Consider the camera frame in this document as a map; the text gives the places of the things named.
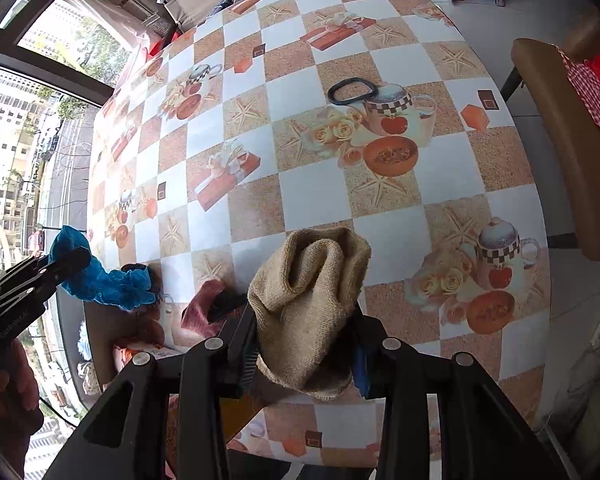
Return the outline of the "person's left hand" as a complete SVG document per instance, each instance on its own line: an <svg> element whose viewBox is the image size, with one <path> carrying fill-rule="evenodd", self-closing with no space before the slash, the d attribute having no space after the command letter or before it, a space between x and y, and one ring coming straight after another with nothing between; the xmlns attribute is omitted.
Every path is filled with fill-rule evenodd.
<svg viewBox="0 0 600 480"><path fill-rule="evenodd" d="M29 415L41 414L40 395L18 339L12 341L5 356L12 367L9 372L0 368L0 479L21 479L30 437L36 433L36 429L27 429L26 423Z"/></svg>

